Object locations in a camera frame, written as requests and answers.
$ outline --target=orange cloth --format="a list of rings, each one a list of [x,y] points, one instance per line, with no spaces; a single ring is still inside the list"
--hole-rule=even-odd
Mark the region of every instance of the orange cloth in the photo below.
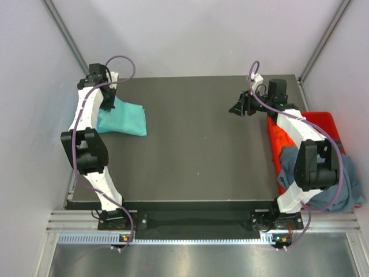
[[[273,125],[272,132],[277,146],[278,157],[281,155],[284,146],[296,146],[293,140],[278,125]]]

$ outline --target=white wall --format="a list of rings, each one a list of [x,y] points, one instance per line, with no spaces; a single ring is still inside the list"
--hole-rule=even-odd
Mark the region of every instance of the white wall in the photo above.
[[[137,77],[301,74],[340,0],[54,0],[87,62]],[[114,69],[131,68],[114,64]]]
[[[0,276],[30,276],[70,165],[60,132],[83,77],[41,1],[0,10]]]
[[[308,76],[314,110],[332,113],[347,154],[369,199],[369,1],[352,1]],[[369,204],[356,210],[369,245]]]

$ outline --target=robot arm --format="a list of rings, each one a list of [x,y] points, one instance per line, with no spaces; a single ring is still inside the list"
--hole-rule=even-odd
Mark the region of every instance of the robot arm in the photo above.
[[[263,82],[262,76],[252,74],[253,90]],[[287,82],[282,79],[269,81],[268,94],[258,97],[275,109],[287,114],[292,114],[303,119],[301,112],[294,104],[287,103]],[[230,113],[244,117],[253,115],[256,111],[267,112],[274,122],[290,136],[299,148],[298,158],[294,169],[294,183],[288,190],[274,202],[274,214],[276,217],[295,214],[301,210],[302,204],[307,203],[312,197],[321,191],[330,188],[338,182],[338,158],[329,141],[306,123],[290,118],[286,115],[275,113],[262,107],[251,95],[250,91],[242,92],[240,98],[230,110]],[[324,162],[318,163],[317,157],[325,158]]]
[[[114,99],[116,93],[116,84],[95,89],[85,100],[86,94],[97,84],[108,81],[117,81],[118,73],[111,72],[109,80],[106,74],[107,68],[101,64],[92,64],[89,66],[90,75],[82,79],[78,84],[78,105],[73,123],[68,132],[61,134],[61,141],[65,152],[73,166],[71,155],[71,134],[76,125],[78,114],[82,109],[84,101],[84,112],[77,126],[76,134],[76,154],[77,169],[92,185],[93,188],[103,192],[106,196],[117,203],[122,203],[123,198],[116,190],[114,183],[108,171],[108,151],[96,131],[97,115],[99,109],[111,110],[114,108]],[[107,212],[107,215],[120,211],[118,206],[108,201],[102,194],[97,193],[101,201],[101,209]]]

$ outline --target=gray cloth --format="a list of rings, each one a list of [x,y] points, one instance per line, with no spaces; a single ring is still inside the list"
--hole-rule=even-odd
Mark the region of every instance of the gray cloth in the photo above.
[[[295,168],[296,159],[298,157],[297,147],[283,147],[280,155],[282,170],[277,178],[278,182],[283,188],[288,189],[294,182],[293,170]],[[346,212],[350,211],[354,206],[362,206],[366,200],[362,195],[362,187],[360,182],[356,179],[355,167],[350,157],[342,155],[344,162],[344,183],[340,196],[333,204],[333,206],[326,210],[327,212]],[[320,194],[314,196],[308,203],[315,208],[324,207],[328,204],[337,191],[337,186],[331,186],[328,190],[324,190]]]

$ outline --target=teal cloth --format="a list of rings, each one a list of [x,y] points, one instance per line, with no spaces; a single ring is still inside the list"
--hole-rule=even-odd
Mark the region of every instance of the teal cloth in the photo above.
[[[121,101],[115,97],[115,108],[110,111],[99,110],[97,132],[120,132],[134,136],[147,136],[144,107]]]

